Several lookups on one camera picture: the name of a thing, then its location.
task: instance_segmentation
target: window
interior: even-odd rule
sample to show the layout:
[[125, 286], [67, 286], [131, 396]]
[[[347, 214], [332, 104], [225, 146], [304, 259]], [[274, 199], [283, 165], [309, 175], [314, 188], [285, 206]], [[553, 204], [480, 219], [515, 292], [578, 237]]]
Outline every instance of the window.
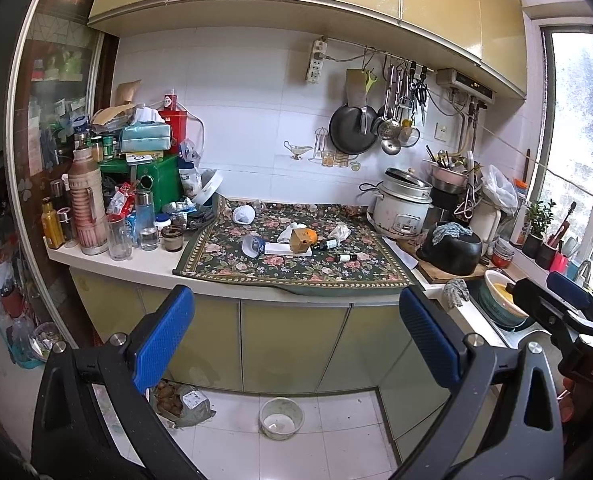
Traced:
[[561, 225], [572, 202], [574, 213], [564, 238], [581, 242], [576, 259], [593, 256], [593, 20], [576, 25], [541, 22], [545, 61], [545, 114], [539, 162], [531, 200], [557, 203], [550, 234]]

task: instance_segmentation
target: small plant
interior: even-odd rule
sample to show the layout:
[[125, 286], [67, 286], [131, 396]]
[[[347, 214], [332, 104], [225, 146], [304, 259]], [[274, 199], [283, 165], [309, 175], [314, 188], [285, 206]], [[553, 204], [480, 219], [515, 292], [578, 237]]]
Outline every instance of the small plant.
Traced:
[[543, 235], [555, 215], [552, 213], [552, 208], [557, 204], [550, 199], [550, 202], [545, 204], [542, 200], [533, 202], [528, 208], [528, 220], [530, 220], [530, 234], [535, 235], [539, 239], [543, 239]]

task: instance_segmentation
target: faucet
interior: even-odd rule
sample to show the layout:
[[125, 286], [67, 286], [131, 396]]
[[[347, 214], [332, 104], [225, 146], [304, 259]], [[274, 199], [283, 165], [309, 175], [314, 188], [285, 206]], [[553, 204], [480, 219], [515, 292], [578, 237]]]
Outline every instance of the faucet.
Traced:
[[583, 288], [590, 286], [590, 277], [592, 276], [592, 260], [586, 259], [581, 262], [579, 269], [574, 275], [573, 282], [577, 283], [580, 278], [583, 278]]

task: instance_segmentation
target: power strip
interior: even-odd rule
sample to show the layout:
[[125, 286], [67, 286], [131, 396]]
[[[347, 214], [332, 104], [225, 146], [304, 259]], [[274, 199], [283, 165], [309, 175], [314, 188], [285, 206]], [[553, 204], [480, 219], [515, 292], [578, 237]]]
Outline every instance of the power strip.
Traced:
[[323, 40], [315, 40], [310, 51], [310, 64], [307, 67], [305, 80], [308, 83], [318, 83], [323, 68], [323, 56], [328, 44]]

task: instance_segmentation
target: white countertop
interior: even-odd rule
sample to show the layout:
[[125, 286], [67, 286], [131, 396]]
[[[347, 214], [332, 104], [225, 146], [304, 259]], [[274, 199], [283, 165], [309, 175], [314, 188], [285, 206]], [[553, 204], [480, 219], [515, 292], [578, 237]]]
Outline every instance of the white countertop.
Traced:
[[[110, 258], [109, 253], [87, 256], [81, 252], [79, 246], [73, 248], [61, 247], [58, 250], [48, 249], [48, 256], [51, 260], [74, 267], [87, 270], [110, 278], [125, 280], [127, 282], [141, 283], [143, 285], [157, 286], [160, 288], [172, 289], [175, 285], [186, 285], [195, 294], [206, 296], [219, 296], [221, 298], [237, 298], [240, 300], [276, 301], [281, 303], [299, 303], [308, 306], [347, 306], [356, 305], [391, 305], [397, 304], [399, 294], [382, 294], [374, 296], [342, 298], [325, 296], [301, 296], [292, 294], [279, 288], [269, 286], [251, 285], [226, 285], [225, 283], [208, 282], [176, 276], [172, 270], [179, 263], [182, 251], [169, 253], [161, 246], [153, 251], [135, 249], [128, 260], [116, 262]], [[416, 269], [413, 270], [426, 296], [430, 300], [439, 300], [443, 304], [441, 291], [443, 285], [430, 285], [427, 280]], [[470, 301], [463, 306], [449, 311], [450, 316], [455, 320], [464, 333], [477, 332], [482, 335], [488, 343], [493, 346], [505, 346], [503, 340], [497, 335], [494, 328], [478, 311]]]

